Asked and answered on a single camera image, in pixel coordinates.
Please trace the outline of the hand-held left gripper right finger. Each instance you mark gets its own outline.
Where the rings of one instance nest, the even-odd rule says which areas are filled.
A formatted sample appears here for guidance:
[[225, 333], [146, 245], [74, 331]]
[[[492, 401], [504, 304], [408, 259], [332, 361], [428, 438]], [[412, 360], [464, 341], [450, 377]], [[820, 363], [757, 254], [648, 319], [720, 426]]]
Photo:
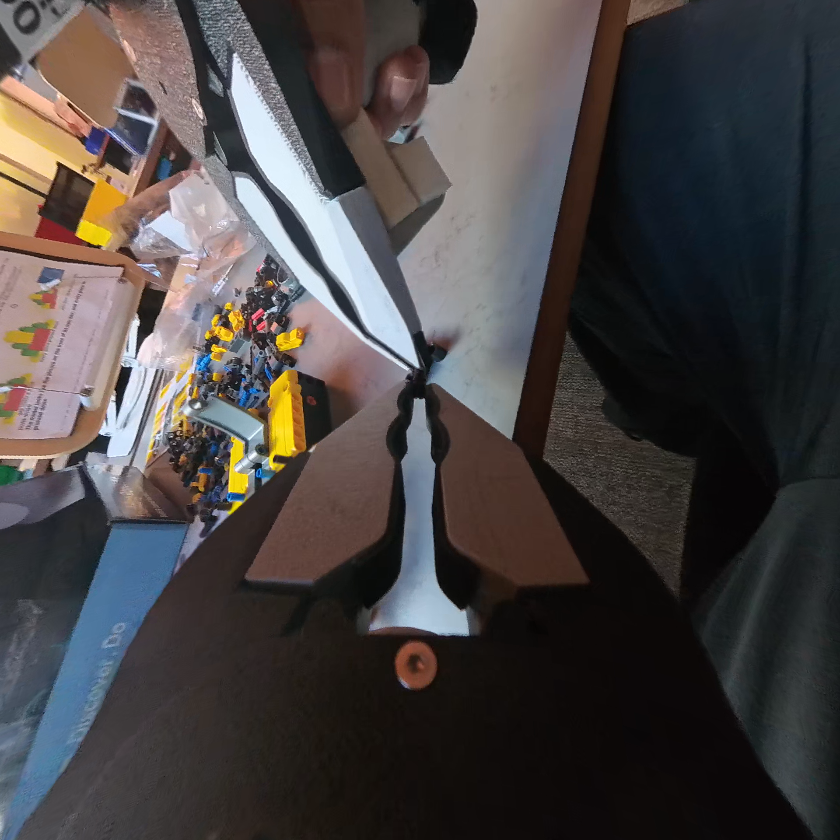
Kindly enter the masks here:
[[519, 446], [439, 385], [427, 387], [441, 587], [586, 586]]

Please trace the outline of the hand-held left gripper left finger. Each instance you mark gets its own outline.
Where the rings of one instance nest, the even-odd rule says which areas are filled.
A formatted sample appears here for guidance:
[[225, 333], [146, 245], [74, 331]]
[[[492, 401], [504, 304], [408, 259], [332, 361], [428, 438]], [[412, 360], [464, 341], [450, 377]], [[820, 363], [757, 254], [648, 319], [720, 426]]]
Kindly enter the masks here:
[[386, 536], [396, 477], [387, 432], [403, 388], [392, 387], [308, 452], [248, 583], [315, 585]]

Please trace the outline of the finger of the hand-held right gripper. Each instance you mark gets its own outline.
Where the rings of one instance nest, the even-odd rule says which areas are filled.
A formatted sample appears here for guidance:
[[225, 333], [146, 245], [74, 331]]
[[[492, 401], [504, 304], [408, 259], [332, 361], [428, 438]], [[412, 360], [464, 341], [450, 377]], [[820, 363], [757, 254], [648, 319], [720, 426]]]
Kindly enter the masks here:
[[415, 352], [409, 357], [391, 349], [381, 339], [375, 337], [362, 323], [354, 309], [351, 299], [322, 265], [319, 255], [314, 262], [303, 255], [295, 244], [292, 236], [285, 229], [278, 211], [249, 175], [234, 176], [234, 193], [238, 203], [244, 208], [249, 219], [255, 224], [257, 231], [262, 234], [269, 248], [288, 266], [289, 273], [304, 286], [314, 298], [328, 309], [355, 336], [377, 350], [384, 357], [399, 364], [407, 371], [418, 370], [418, 359]]
[[402, 268], [366, 185], [328, 197], [288, 109], [276, 115], [240, 55], [232, 55], [232, 111], [251, 176], [304, 256], [319, 255], [363, 325], [405, 357], [423, 332]]

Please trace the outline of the pile of small brick parts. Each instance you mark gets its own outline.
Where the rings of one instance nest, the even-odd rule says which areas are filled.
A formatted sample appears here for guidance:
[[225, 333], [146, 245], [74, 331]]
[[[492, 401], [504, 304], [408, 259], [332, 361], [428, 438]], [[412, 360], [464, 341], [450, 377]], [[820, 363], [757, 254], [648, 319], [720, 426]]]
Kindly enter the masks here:
[[[291, 329], [290, 311], [302, 292], [276, 259], [265, 257], [251, 285], [215, 311], [192, 368], [186, 402], [216, 395], [249, 409], [265, 406], [273, 381], [284, 371], [298, 371], [291, 352], [302, 347], [306, 332]], [[228, 441], [183, 415], [167, 443], [170, 465], [190, 493], [186, 509], [207, 534], [221, 513], [236, 510], [222, 505]]]

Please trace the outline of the yellow toy brick vehicle model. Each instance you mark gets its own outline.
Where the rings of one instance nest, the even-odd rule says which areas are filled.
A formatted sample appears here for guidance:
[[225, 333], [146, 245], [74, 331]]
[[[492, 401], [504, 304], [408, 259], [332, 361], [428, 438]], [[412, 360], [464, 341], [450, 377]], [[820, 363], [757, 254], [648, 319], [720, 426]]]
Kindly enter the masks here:
[[228, 441], [222, 505], [240, 507], [268, 480], [332, 431], [325, 385], [289, 369], [270, 385], [266, 405], [245, 408], [217, 395], [195, 396], [185, 419]]

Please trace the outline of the black connector brick piece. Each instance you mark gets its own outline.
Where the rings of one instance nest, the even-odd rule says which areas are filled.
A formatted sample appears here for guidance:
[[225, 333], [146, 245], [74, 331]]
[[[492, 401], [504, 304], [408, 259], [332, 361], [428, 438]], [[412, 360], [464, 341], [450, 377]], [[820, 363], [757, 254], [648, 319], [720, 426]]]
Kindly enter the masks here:
[[413, 335], [413, 343], [418, 366], [410, 369], [406, 376], [406, 384], [413, 398], [424, 399], [428, 377], [433, 367], [446, 359], [448, 349], [442, 344], [428, 341], [423, 332]]

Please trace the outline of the grey desk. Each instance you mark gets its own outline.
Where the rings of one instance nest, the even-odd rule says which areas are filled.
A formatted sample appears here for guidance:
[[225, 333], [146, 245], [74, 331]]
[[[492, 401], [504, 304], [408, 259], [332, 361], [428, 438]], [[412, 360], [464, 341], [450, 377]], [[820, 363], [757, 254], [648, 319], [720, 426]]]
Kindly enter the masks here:
[[[252, 549], [241, 592], [350, 600], [362, 610], [376, 605], [398, 579], [407, 546], [405, 521], [422, 525], [422, 543], [434, 539], [435, 468], [427, 425], [427, 387], [439, 385], [504, 434], [513, 431], [513, 399], [522, 396], [526, 343], [536, 327], [538, 294], [549, 267], [550, 239], [559, 219], [571, 160], [571, 120], [583, 96], [583, 62], [576, 47], [571, 69], [559, 81], [538, 81], [537, 70], [559, 70], [549, 57], [548, 36], [539, 25], [562, 22], [564, 11], [505, 2], [479, 28], [477, 58], [466, 58], [466, 79], [454, 92], [433, 96], [432, 125], [414, 140], [386, 143], [398, 177], [377, 195], [385, 210], [408, 209], [407, 190], [419, 200], [442, 198], [422, 226], [393, 229], [396, 255], [428, 341], [448, 349], [415, 399], [406, 382], [398, 415], [387, 432], [396, 465], [388, 531], [372, 549], [314, 585], [250, 584], [245, 576], [277, 519], [255, 526], [261, 544]], [[441, 587], [455, 608], [476, 613], [490, 604], [561, 592], [566, 587]]]

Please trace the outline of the person's right hand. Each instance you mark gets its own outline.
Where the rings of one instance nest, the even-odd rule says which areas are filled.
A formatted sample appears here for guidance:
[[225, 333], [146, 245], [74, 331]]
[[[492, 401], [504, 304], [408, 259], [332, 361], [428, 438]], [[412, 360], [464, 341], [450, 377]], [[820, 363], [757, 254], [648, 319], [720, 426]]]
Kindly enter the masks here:
[[383, 140], [419, 120], [427, 102], [429, 58], [419, 45], [392, 52], [364, 96], [365, 10], [362, 1], [292, 2], [305, 35], [308, 72], [339, 130], [365, 111]]

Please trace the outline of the clear plastic bag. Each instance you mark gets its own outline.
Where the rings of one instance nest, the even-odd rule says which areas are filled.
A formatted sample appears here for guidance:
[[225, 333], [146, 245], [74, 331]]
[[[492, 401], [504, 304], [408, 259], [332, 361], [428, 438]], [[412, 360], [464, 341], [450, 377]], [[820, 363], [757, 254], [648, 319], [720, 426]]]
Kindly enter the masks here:
[[214, 279], [198, 259], [181, 257], [151, 334], [138, 350], [139, 366], [159, 371], [188, 369], [214, 310]]
[[257, 244], [209, 176], [184, 171], [127, 202], [119, 224], [134, 261], [148, 270], [186, 264], [198, 276], [213, 277]]

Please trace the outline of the stack of large bricks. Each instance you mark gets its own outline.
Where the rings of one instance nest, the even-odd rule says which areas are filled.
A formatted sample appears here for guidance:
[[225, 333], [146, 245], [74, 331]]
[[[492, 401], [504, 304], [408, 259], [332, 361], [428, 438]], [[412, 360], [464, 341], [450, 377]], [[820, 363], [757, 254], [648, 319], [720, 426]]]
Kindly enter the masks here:
[[67, 245], [107, 249], [114, 241], [109, 218], [128, 197], [107, 181], [92, 181], [58, 162], [38, 208], [35, 237]]

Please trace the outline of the yellow sticker sheet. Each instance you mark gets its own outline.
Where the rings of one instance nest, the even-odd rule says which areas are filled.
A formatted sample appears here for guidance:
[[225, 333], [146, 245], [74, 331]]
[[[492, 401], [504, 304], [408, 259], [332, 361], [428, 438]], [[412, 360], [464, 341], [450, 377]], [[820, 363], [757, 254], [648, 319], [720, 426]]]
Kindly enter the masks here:
[[193, 368], [184, 366], [180, 371], [170, 374], [163, 383], [152, 416], [152, 435], [146, 458], [147, 466], [168, 449], [167, 437], [181, 423], [183, 407], [191, 389], [192, 376]]

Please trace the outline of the white stand base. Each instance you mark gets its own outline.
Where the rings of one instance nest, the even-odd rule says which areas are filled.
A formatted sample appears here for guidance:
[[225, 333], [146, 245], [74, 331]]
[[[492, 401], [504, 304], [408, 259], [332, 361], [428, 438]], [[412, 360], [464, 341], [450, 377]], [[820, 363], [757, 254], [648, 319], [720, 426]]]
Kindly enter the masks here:
[[160, 373], [146, 366], [120, 369], [118, 387], [111, 396], [100, 428], [100, 435], [107, 439], [108, 458], [126, 459], [137, 454], [160, 383]]

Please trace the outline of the dark blue cardboard box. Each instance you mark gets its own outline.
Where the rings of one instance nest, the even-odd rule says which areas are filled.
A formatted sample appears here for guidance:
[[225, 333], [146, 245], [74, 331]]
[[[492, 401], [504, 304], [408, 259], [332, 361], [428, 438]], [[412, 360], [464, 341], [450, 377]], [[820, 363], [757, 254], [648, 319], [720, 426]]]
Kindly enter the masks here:
[[190, 519], [138, 469], [1, 489], [1, 822], [15, 838], [87, 735]]

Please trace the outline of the wooden display board with sheet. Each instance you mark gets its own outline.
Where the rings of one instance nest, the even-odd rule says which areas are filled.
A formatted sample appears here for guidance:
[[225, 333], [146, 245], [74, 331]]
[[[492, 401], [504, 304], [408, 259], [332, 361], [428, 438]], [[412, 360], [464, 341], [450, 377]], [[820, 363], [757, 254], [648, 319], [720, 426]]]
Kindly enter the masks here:
[[100, 432], [151, 275], [96, 248], [1, 240], [1, 456], [70, 455]]

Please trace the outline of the person's grey trouser legs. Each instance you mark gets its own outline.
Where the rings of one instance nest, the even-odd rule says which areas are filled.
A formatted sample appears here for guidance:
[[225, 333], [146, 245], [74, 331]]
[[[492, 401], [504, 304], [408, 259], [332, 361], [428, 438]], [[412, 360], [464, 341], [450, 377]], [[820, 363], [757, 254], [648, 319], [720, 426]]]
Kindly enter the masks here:
[[838, 478], [839, 3], [630, 27], [570, 327], [632, 438]]

